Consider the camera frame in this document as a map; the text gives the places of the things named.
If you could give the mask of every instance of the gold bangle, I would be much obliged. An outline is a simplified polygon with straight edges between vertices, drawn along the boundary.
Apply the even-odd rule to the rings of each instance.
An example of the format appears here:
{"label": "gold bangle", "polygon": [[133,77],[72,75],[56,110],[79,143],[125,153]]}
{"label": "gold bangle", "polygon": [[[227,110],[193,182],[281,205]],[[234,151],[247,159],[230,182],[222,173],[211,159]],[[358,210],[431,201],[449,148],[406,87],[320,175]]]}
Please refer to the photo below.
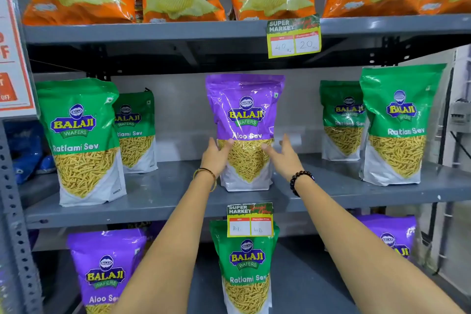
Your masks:
{"label": "gold bangle", "polygon": [[195,172],[193,173],[193,180],[195,179],[195,176],[202,170],[207,171],[208,173],[210,173],[212,175],[212,178],[214,179],[214,184],[212,185],[212,189],[209,192],[213,192],[216,189],[216,186],[218,185],[218,182],[216,180],[216,176],[214,175],[214,173],[212,171],[210,171],[209,169],[198,168],[197,170],[195,170]]}

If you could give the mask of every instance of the yellow price tag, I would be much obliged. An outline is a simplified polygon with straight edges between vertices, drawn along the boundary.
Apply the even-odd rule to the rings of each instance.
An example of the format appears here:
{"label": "yellow price tag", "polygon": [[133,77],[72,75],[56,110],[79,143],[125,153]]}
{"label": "yellow price tag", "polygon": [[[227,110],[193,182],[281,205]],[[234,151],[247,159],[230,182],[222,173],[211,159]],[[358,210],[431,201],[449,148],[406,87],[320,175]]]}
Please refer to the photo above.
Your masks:
{"label": "yellow price tag", "polygon": [[319,15],[268,21],[267,45],[269,59],[320,52]]}
{"label": "yellow price tag", "polygon": [[228,205],[227,236],[273,236],[273,203]]}

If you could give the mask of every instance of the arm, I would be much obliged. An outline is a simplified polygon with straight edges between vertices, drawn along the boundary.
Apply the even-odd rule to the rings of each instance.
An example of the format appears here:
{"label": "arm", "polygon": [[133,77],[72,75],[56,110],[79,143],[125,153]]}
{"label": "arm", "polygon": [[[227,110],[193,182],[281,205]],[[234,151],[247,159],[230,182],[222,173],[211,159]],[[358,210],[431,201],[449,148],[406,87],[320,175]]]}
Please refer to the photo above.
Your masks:
{"label": "arm", "polygon": [[[201,167],[218,177],[234,142],[218,150],[210,138]],[[214,179],[200,171],[191,181],[160,234],[124,289],[113,314],[184,314],[203,226],[204,211]]]}
{"label": "arm", "polygon": [[[264,150],[286,180],[303,170],[286,135],[281,154],[270,146]],[[426,275],[384,245],[311,178],[300,176],[295,188],[363,314],[463,314]]]}

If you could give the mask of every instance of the person's right arm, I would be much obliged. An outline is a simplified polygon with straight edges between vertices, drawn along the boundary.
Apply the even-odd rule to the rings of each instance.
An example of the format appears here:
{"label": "person's right arm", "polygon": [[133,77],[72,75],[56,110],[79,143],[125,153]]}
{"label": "person's right arm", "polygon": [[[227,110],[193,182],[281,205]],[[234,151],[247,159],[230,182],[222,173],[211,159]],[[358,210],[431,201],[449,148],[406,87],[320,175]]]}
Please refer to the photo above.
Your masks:
{"label": "person's right arm", "polygon": [[[262,146],[287,181],[303,170],[286,135],[281,154]],[[309,176],[301,175],[295,189],[363,314],[463,314],[426,275],[386,246]]]}

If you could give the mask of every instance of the yellow sev noodles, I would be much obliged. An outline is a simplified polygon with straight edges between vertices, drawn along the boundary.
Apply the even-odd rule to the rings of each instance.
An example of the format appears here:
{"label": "yellow sev noodles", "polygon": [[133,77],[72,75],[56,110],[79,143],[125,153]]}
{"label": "yellow sev noodles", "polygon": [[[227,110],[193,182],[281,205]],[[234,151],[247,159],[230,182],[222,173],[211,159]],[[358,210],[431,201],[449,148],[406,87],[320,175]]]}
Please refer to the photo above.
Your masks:
{"label": "yellow sev noodles", "polygon": [[113,309],[114,304],[97,304],[97,305],[86,305],[85,311],[87,314],[109,314]]}
{"label": "yellow sev noodles", "polygon": [[223,278],[224,288],[232,304],[243,314],[258,313],[268,299],[270,278],[262,283],[232,285]]}
{"label": "yellow sev noodles", "polygon": [[118,150],[55,155],[62,186],[72,195],[85,198],[113,166]]}
{"label": "yellow sev noodles", "polygon": [[381,158],[406,179],[419,171],[426,139],[425,135],[406,138],[369,136],[370,144]]}
{"label": "yellow sev noodles", "polygon": [[[219,148],[222,148],[225,143],[225,140],[218,139]],[[273,139],[235,141],[227,161],[242,179],[251,183],[270,160],[261,145],[272,143]]]}
{"label": "yellow sev noodles", "polygon": [[356,152],[361,144],[361,127],[324,127],[332,142],[346,156]]}
{"label": "yellow sev noodles", "polygon": [[154,135],[148,137],[120,138],[122,163],[128,168],[137,164],[139,159],[150,148]]}

